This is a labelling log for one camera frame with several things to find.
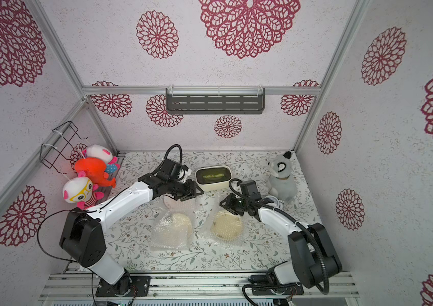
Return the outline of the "bubble wrap sheet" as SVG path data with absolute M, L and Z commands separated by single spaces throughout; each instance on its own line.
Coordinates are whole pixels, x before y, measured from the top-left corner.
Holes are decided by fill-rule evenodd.
M 243 247 L 249 218 L 234 215 L 220 206 L 220 202 L 227 195 L 222 191 L 210 191 L 205 194 L 202 203 L 207 203 L 208 217 L 198 229 L 198 237 L 215 246 Z

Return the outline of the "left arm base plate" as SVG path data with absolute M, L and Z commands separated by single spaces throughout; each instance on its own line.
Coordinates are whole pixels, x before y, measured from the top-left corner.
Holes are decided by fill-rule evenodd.
M 146 297 L 150 283 L 151 277 L 147 275 L 125 275 L 116 284 L 100 279 L 95 297 Z

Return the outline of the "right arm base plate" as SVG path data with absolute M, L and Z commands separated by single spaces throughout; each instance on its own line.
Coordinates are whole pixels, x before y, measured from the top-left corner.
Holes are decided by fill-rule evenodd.
M 253 286 L 252 294 L 256 296 L 295 296 L 304 294 L 302 284 L 294 283 L 289 287 L 285 287 L 278 283 L 269 273 L 253 274 L 248 278 L 248 282 Z

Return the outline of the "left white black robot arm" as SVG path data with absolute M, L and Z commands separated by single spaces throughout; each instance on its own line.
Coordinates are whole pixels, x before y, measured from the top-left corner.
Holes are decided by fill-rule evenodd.
M 127 278 L 127 271 L 106 251 L 104 234 L 127 214 L 162 195 L 186 201 L 203 195 L 192 179 L 163 180 L 150 173 L 112 199 L 89 210 L 69 211 L 60 237 L 60 247 L 81 266 L 110 285 Z

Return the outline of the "cream dinner plate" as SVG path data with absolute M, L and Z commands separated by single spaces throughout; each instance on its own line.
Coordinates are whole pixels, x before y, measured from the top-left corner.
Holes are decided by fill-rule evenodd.
M 222 210 L 215 215 L 210 228 L 210 232 L 224 242 L 231 242 L 239 238 L 243 230 L 242 218 L 226 210 Z

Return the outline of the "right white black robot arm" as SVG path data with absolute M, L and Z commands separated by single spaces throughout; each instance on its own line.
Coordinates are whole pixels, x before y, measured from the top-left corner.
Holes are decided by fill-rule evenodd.
M 228 195 L 221 208 L 234 215 L 248 214 L 286 238 L 290 259 L 269 269 L 268 283 L 274 287 L 298 283 L 330 292 L 329 278 L 342 271 L 342 265 L 327 230 L 320 223 L 301 223 L 278 207 L 272 196 L 259 200 Z

